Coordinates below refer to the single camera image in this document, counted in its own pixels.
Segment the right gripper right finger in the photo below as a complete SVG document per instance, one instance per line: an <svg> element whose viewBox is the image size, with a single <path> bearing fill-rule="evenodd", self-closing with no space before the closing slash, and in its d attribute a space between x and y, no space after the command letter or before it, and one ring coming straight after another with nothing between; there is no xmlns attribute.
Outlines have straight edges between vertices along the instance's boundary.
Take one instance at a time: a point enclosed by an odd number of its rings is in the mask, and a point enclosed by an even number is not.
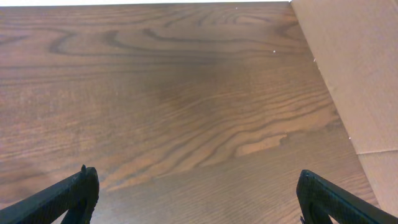
<svg viewBox="0 0 398 224"><path fill-rule="evenodd" d="M303 170L296 194L304 224L397 223L397 217L365 202L310 170Z"/></svg>

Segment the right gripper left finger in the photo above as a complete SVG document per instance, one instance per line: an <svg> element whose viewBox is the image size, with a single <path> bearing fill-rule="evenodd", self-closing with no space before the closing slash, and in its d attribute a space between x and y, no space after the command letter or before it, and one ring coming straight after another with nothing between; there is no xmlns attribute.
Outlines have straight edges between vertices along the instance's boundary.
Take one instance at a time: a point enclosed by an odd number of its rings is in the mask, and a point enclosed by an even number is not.
<svg viewBox="0 0 398 224"><path fill-rule="evenodd" d="M76 174L2 209L1 223L53 223L61 215L62 223L89 223L99 189L96 169L82 166Z"/></svg>

